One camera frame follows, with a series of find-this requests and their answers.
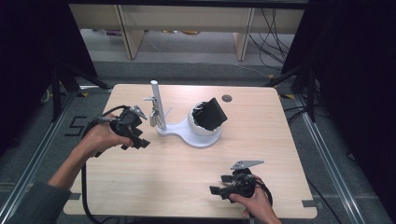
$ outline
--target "wire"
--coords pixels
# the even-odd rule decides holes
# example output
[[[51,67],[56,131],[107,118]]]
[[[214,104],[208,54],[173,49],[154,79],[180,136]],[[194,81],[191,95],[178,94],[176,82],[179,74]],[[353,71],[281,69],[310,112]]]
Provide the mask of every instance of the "wire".
[[[129,107],[126,106],[126,105],[119,105],[119,106],[116,106],[116,107],[114,107],[114,108],[108,110],[106,113],[104,113],[104,114],[102,115],[102,117],[105,117],[105,116],[109,115],[111,112],[116,111],[116,110],[118,110],[118,109],[128,109],[128,108],[129,108]]]
[[[267,17],[265,16],[264,10],[263,10],[262,8],[261,8],[261,10],[262,10],[262,15],[263,15],[263,17],[264,17],[264,19],[265,19],[265,23],[266,23],[267,26],[268,26],[268,34],[267,34],[267,36],[265,37],[265,39],[263,39],[263,41],[264,41],[269,47],[271,47],[271,48],[273,48],[273,49],[278,49],[279,52],[280,52],[280,54],[281,54],[281,56],[282,56],[282,58],[283,58],[283,60],[285,60],[285,59],[286,59],[285,53],[288,53],[288,52],[286,52],[285,50],[283,50],[282,47],[281,47],[280,45],[283,45],[286,49],[290,49],[290,48],[287,47],[287,46],[279,39],[279,37],[277,36],[277,29],[276,29],[276,9],[273,8],[273,20],[272,20],[272,22],[271,22],[271,25],[270,25],[269,21],[267,20]],[[277,48],[274,47],[274,46],[272,46],[272,45],[270,45],[270,44],[268,44],[268,42],[266,42],[266,40],[267,40],[269,34],[271,34],[272,37],[273,37],[273,39],[275,40],[275,42],[276,42],[276,44],[277,44]]]
[[[319,104],[315,104],[314,105],[314,109],[315,107],[323,107],[324,105],[319,103]],[[303,106],[296,106],[296,107],[292,107],[292,108],[287,108],[284,109],[283,111],[289,111],[289,110],[293,110],[293,109],[300,109],[300,111],[298,111],[297,113],[295,113],[294,115],[292,115],[290,118],[287,119],[287,122],[289,125],[291,125],[300,115],[302,115],[303,113],[305,113],[307,111],[307,106],[303,105]]]
[[[337,214],[334,212],[334,210],[332,209],[332,207],[329,205],[329,203],[327,202],[327,200],[323,197],[323,195],[320,193],[320,191],[317,189],[317,187],[315,187],[315,185],[312,183],[312,181],[308,178],[308,176],[305,176],[306,180],[308,181],[309,185],[318,193],[319,197],[321,198],[321,200],[326,203],[327,207],[330,209],[330,211],[332,212],[332,215],[335,217],[335,219],[337,219],[338,223],[342,223],[341,219],[339,216],[337,216]]]
[[[275,54],[271,53],[270,51],[268,51],[267,49],[264,49],[264,48],[262,47],[262,46],[265,44],[265,42],[263,42],[261,45],[259,45],[259,44],[256,42],[256,40],[254,40],[253,36],[249,35],[249,37],[250,37],[250,39],[253,41],[254,45],[256,45],[256,47],[257,47],[260,51],[262,51],[262,52],[268,54],[268,56],[270,56],[271,58],[275,59],[275,60],[278,61],[279,63],[284,63],[284,61],[283,61],[282,59],[279,59],[278,57],[275,56]]]
[[[98,221],[91,213],[90,208],[88,207],[88,200],[87,200],[87,164],[81,167],[81,196],[82,196],[82,206],[84,208],[85,214],[87,215],[88,219],[94,224],[102,224]]]

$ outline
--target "table top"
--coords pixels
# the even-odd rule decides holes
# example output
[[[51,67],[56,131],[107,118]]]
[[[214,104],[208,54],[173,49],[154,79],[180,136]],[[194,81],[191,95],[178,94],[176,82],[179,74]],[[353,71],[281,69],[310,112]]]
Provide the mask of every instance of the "table top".
[[[87,162],[88,204],[94,215],[133,217],[242,218],[244,207],[212,195],[209,186],[225,187],[221,175],[231,175],[237,161],[260,161],[250,167],[274,198],[283,218],[314,218],[316,207],[275,89],[259,87],[161,85],[167,123],[179,123],[199,102],[216,97],[228,119],[212,147],[197,149],[177,136],[160,136],[148,121],[138,126],[146,148],[114,147]],[[117,85],[105,111],[118,105],[139,105],[146,115],[153,95],[150,85]],[[223,95],[232,97],[222,101]],[[81,193],[78,177],[72,191]],[[85,214],[81,200],[70,200],[66,214]]]

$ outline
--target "black cable on floor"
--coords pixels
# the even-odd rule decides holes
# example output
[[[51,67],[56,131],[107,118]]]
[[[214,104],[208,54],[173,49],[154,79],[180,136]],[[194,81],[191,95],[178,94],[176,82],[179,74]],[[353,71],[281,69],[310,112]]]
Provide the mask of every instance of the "black cable on floor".
[[[92,223],[105,224],[110,219],[115,218],[117,221],[115,224],[120,224],[119,217],[107,217],[103,221],[98,221],[91,213],[90,208],[88,207],[88,200],[87,200],[87,164],[86,163],[84,163],[84,165],[81,167],[81,197],[82,197],[82,206],[84,208],[85,214]]]
[[[324,105],[322,103],[314,104],[314,109],[315,109],[315,107],[318,108],[318,107],[323,107],[323,106]],[[300,115],[302,115],[303,113],[305,113],[307,111],[307,106],[306,105],[295,106],[295,107],[292,107],[292,108],[284,109],[283,111],[286,112],[286,111],[293,110],[293,109],[300,109],[300,110],[298,112],[296,112],[294,115],[292,115],[290,118],[287,119],[287,122],[288,122],[289,125],[291,125]],[[316,114],[319,115],[320,117],[325,118],[325,119],[329,119],[330,118],[330,117],[322,116],[322,115],[320,115],[318,113],[316,113]]]

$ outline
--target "finger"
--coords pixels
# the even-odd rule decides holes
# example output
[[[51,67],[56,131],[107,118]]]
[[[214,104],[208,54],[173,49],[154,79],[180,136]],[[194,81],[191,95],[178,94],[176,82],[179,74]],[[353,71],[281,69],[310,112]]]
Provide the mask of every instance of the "finger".
[[[259,176],[257,176],[257,175],[253,175],[254,176],[254,178],[256,178],[256,179],[262,179],[261,177],[259,177]]]
[[[120,136],[119,139],[120,139],[120,144],[123,144],[123,145],[128,146],[128,147],[133,147],[134,146],[134,142],[128,137],[121,137]]]
[[[248,211],[248,209],[245,209],[244,212],[242,213],[242,217],[248,217],[248,214],[250,212]]]
[[[106,117],[108,117],[108,118],[114,118],[114,117],[116,117],[116,116],[110,113],[110,114],[106,115]]]
[[[243,205],[246,205],[246,202],[248,201],[247,198],[239,194],[230,194],[230,199],[236,203],[241,203]]]

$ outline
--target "black object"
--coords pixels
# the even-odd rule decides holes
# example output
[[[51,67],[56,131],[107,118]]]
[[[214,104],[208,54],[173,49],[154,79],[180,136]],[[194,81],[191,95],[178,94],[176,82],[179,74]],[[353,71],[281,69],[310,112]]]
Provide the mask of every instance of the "black object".
[[[315,5],[326,6],[326,1],[318,1]],[[312,5],[309,1],[268,1],[268,0],[69,0],[71,4],[96,5],[138,5],[138,6],[182,6],[182,7],[266,7],[304,9]]]
[[[104,90],[110,90],[113,88],[99,80],[97,77],[90,76],[88,73],[85,73],[72,64],[55,64],[52,71],[52,121],[55,121],[62,112],[60,83],[62,83],[67,92],[77,92],[81,90],[75,80],[75,76],[82,77]]]
[[[149,145],[149,141],[145,139],[139,138],[139,136],[143,133],[141,130],[137,129],[136,127],[142,124],[142,120],[139,118],[139,115],[137,115],[133,110],[131,110],[129,106],[126,105],[121,105],[118,107],[115,107],[109,111],[107,111],[105,114],[102,115],[101,118],[96,118],[93,121],[91,121],[87,128],[85,129],[82,138],[90,131],[91,128],[93,128],[96,124],[100,122],[105,122],[104,117],[111,113],[112,111],[115,111],[116,109],[123,108],[123,111],[121,112],[119,117],[114,117],[110,121],[110,127],[111,130],[113,130],[114,133],[128,137],[134,142],[134,146],[136,149],[139,149],[141,147],[146,147]],[[102,154],[102,152],[96,153],[95,157],[99,157]]]
[[[348,152],[396,223],[396,2],[370,3],[346,1],[318,80]]]
[[[334,35],[337,32],[338,14],[343,8],[343,0],[334,0],[326,7],[315,5],[319,0],[311,0],[309,7],[304,11],[300,26],[291,44],[290,53],[282,68],[281,77],[272,80],[266,87],[285,81],[290,77],[297,76],[291,90],[301,93],[308,89],[307,113],[311,120],[314,117],[314,93],[315,79],[318,68],[326,61]]]
[[[258,181],[256,176],[254,176],[248,168],[235,170],[233,171],[233,175],[222,175],[221,181],[223,183],[231,183],[231,186],[222,189],[214,186],[210,186],[209,188],[210,193],[219,195],[222,200],[228,199],[231,203],[234,203],[234,201],[230,199],[230,194],[232,193],[240,194],[246,198],[250,198],[254,194],[256,185],[259,185],[267,194],[270,204],[273,205],[273,198],[270,190],[265,186],[264,183]]]
[[[212,98],[209,102],[202,102],[192,110],[192,117],[195,124],[209,131],[218,128],[222,122],[227,120],[227,116],[221,109],[216,98]]]
[[[0,113],[7,118],[0,126],[7,130],[0,135],[1,156],[26,128],[52,80],[59,85],[59,77],[79,76],[71,68],[85,77],[97,74],[66,1],[2,0],[0,30],[0,105],[7,108]],[[54,95],[56,117],[61,99]]]

